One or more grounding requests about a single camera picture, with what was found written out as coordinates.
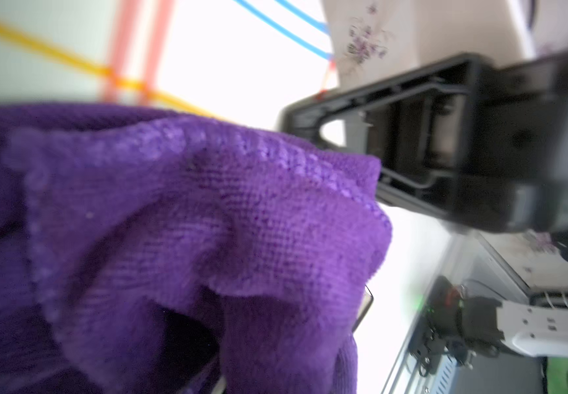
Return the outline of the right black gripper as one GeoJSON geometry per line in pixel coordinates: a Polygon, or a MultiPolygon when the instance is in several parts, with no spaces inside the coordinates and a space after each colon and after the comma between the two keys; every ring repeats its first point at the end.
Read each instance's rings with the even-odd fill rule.
{"type": "Polygon", "coordinates": [[[460,176],[383,167],[376,198],[447,222],[511,233],[568,230],[568,50],[498,70],[460,176]]]}

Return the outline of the purple knitted cloth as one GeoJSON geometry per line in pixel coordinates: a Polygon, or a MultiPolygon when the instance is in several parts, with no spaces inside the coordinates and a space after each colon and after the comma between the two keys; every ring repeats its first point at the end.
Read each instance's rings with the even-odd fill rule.
{"type": "Polygon", "coordinates": [[[0,393],[353,393],[381,164],[173,111],[0,107],[0,393]]]}

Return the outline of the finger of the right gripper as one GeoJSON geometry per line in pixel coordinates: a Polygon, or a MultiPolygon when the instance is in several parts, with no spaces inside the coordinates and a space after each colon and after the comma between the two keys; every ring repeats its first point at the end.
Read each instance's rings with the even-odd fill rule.
{"type": "Polygon", "coordinates": [[[409,99],[439,95],[464,95],[469,92],[468,74],[476,57],[461,54],[351,90],[330,90],[300,100],[285,108],[281,131],[309,141],[320,148],[338,144],[321,134],[325,125],[354,116],[365,117],[374,110],[396,106],[409,99]]]}

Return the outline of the plaid round plate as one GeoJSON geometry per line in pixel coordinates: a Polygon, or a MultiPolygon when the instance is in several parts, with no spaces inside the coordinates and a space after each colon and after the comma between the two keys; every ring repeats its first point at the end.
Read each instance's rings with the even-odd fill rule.
{"type": "Polygon", "coordinates": [[[272,130],[337,85],[318,1],[0,1],[0,103],[146,105],[272,130]]]}

